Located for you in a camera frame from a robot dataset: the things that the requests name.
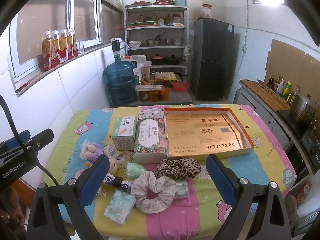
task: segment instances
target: white floral scrunchie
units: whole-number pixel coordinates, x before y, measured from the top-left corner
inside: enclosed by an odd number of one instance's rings
[[[159,195],[154,199],[147,199],[147,190]],[[159,213],[169,207],[176,194],[177,186],[173,179],[162,176],[156,180],[152,171],[145,171],[131,186],[131,195],[136,198],[136,207],[143,213]]]

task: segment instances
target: screw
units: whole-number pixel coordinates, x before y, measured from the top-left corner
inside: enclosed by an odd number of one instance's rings
[[[69,179],[68,184],[69,185],[74,185],[76,183],[76,179]]]
[[[270,186],[273,188],[278,187],[278,184],[276,184],[274,181],[270,182]]]
[[[45,186],[45,183],[42,182],[42,183],[39,184],[38,188],[44,188],[44,186]]]
[[[241,184],[247,184],[248,183],[248,180],[246,178],[240,178],[239,181],[240,181]]]

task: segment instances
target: scrunchie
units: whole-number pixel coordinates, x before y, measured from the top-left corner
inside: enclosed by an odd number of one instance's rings
[[[199,163],[194,158],[181,158],[179,160],[162,160],[158,164],[157,177],[194,178],[201,172]]]
[[[147,199],[147,190],[159,195],[154,199]],[[143,213],[159,213],[169,207],[176,194],[177,186],[173,179],[166,176],[156,180],[152,171],[145,171],[131,186],[131,195],[136,198],[136,207]]]

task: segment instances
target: refrigerator door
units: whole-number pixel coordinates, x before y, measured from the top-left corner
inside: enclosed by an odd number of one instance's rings
[[[228,64],[212,61],[201,61],[198,93],[199,100],[220,100],[223,98]]]
[[[202,60],[232,63],[234,26],[214,19],[203,19]]]

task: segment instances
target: floor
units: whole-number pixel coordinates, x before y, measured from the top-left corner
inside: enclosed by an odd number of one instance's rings
[[[190,89],[188,89],[188,93],[189,93],[194,105],[232,104],[227,98],[223,98],[219,101],[201,101],[201,100],[196,99],[196,97],[193,95],[193,93],[191,92]]]

